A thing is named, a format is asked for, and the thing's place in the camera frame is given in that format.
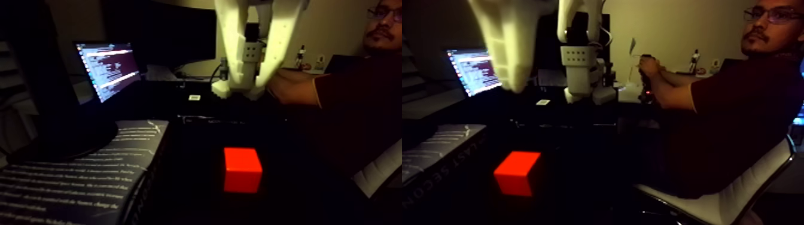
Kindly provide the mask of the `person's left hand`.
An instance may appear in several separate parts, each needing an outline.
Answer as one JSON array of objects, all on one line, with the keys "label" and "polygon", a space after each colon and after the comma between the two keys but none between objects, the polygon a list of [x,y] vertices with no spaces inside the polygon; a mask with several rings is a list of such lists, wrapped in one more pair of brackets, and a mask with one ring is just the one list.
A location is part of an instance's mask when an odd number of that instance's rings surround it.
[{"label": "person's left hand", "polygon": [[660,63],[650,54],[640,56],[638,67],[643,84],[653,84],[661,80]]}]

